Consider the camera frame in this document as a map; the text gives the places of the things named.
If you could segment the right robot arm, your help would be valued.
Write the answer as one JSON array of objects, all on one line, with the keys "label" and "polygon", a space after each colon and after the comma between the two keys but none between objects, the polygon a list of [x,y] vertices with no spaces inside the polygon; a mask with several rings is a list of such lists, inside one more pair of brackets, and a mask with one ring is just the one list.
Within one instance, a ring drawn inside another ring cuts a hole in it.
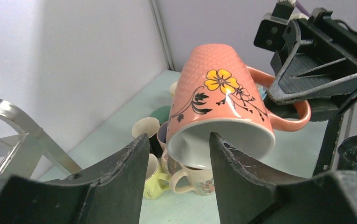
[{"label": "right robot arm", "polygon": [[296,0],[277,1],[264,15],[254,45],[274,53],[276,79],[264,98],[266,107],[295,118],[293,103],[307,100],[312,121],[327,121],[314,169],[357,170],[357,134],[349,131],[357,106],[357,31],[332,12],[309,14]]}]

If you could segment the yellow mug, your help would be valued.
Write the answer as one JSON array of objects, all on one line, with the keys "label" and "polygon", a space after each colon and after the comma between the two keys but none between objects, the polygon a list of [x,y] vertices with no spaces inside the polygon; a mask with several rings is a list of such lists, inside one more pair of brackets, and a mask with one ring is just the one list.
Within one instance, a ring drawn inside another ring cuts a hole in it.
[{"label": "yellow mug", "polygon": [[171,95],[172,98],[174,98],[175,91],[176,91],[176,88],[177,88],[177,84],[178,84],[178,82],[174,82],[169,87],[169,92],[170,92],[170,95]]}]

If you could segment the mint green mug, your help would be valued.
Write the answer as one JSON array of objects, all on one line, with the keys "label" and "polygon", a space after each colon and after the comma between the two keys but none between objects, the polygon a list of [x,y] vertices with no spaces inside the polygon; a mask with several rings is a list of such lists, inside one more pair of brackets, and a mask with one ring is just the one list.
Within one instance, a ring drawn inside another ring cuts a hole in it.
[{"label": "mint green mug", "polygon": [[159,121],[159,124],[162,125],[169,119],[171,107],[168,105],[159,107],[158,109],[151,112],[150,117],[156,118]]}]

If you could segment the large pink mug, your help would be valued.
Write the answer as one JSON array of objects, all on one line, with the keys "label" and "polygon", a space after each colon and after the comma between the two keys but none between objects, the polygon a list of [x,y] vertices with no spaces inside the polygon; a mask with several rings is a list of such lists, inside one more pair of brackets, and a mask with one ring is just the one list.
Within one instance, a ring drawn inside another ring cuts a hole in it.
[{"label": "large pink mug", "polygon": [[159,144],[163,150],[163,153],[160,158],[162,171],[172,176],[177,171],[181,170],[181,166],[168,153],[167,144],[166,144],[167,128],[168,128],[168,122],[165,122],[160,126],[157,132],[157,140],[159,141]]}]

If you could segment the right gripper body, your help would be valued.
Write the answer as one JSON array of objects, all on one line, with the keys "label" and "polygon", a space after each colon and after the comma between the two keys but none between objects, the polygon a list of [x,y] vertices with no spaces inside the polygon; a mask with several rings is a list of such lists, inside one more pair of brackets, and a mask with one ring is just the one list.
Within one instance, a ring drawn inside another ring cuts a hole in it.
[{"label": "right gripper body", "polygon": [[274,53],[275,80],[264,103],[283,118],[297,118],[293,104],[304,100],[312,121],[343,115],[357,102],[357,32],[324,8],[295,18],[296,7],[277,1],[256,33],[254,45]]}]

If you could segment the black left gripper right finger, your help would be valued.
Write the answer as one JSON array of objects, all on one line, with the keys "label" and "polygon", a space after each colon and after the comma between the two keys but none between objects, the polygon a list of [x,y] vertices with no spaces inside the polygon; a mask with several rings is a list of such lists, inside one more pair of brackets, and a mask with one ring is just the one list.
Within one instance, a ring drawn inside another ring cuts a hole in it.
[{"label": "black left gripper right finger", "polygon": [[357,224],[357,171],[306,179],[252,158],[217,133],[209,145],[222,224]]}]

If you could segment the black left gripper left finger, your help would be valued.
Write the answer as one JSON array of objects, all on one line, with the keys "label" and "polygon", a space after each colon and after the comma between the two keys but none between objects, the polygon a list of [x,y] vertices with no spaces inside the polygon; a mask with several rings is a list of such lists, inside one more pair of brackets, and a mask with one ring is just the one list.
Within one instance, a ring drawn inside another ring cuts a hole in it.
[{"label": "black left gripper left finger", "polygon": [[0,175],[0,224],[137,224],[148,159],[142,134],[63,180]]}]

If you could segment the orange-red cup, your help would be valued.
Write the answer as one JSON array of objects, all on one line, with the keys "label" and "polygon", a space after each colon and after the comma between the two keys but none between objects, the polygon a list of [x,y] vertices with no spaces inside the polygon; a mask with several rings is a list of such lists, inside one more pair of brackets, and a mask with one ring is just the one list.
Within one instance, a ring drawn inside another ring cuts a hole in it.
[{"label": "orange-red cup", "polygon": [[218,133],[237,149],[263,159],[275,146],[274,130],[294,132],[311,117],[307,100],[294,103],[297,120],[266,108],[257,85],[274,77],[245,65],[222,43],[195,47],[180,74],[167,128],[169,155],[182,165],[211,169],[209,136]]}]

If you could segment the yellow-green mug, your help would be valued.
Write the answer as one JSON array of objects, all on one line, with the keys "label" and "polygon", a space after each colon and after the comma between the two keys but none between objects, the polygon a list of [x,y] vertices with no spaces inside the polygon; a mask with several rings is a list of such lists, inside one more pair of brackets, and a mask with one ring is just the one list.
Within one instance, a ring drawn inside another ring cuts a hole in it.
[{"label": "yellow-green mug", "polygon": [[143,196],[155,200],[170,190],[170,176],[162,171],[157,157],[149,154]]}]

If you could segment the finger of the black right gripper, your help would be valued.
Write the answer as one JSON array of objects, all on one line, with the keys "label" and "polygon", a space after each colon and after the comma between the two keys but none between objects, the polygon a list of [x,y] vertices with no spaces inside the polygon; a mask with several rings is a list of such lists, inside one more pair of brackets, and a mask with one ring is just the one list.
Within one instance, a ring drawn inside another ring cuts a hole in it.
[{"label": "finger of the black right gripper", "polygon": [[282,65],[267,91],[276,104],[357,95],[357,36],[334,20],[320,25],[288,23],[281,54],[273,58]]}]

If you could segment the cream decorated mug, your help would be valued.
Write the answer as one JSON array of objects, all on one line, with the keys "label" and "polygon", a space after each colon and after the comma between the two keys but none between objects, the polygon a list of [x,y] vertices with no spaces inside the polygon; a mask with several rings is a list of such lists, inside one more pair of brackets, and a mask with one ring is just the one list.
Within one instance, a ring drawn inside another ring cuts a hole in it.
[{"label": "cream decorated mug", "polygon": [[[180,179],[185,177],[187,185],[177,187]],[[181,170],[173,174],[169,181],[170,189],[175,194],[193,191],[199,196],[208,196],[215,192],[213,172],[210,169],[198,169],[181,165]]]}]

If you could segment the light blue mug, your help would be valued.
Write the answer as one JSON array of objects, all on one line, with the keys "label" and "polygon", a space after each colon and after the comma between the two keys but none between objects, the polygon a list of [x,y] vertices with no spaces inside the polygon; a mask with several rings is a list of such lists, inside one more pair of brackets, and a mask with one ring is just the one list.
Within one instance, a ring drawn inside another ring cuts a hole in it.
[{"label": "light blue mug", "polygon": [[266,95],[267,95],[264,86],[261,86],[259,84],[257,84],[256,86],[257,86],[257,90],[258,90],[258,92],[259,92],[259,94],[261,96],[261,99],[264,100]]}]

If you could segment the black mug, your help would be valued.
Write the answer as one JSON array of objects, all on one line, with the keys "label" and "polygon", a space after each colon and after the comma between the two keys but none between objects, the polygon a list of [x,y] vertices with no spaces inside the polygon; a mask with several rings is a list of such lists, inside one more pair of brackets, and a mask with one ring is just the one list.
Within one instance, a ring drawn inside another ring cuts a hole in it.
[{"label": "black mug", "polygon": [[163,149],[157,139],[159,128],[160,123],[157,118],[146,117],[135,123],[131,130],[133,138],[137,138],[142,134],[148,135],[150,154],[154,154],[157,158],[161,158],[163,154]]}]

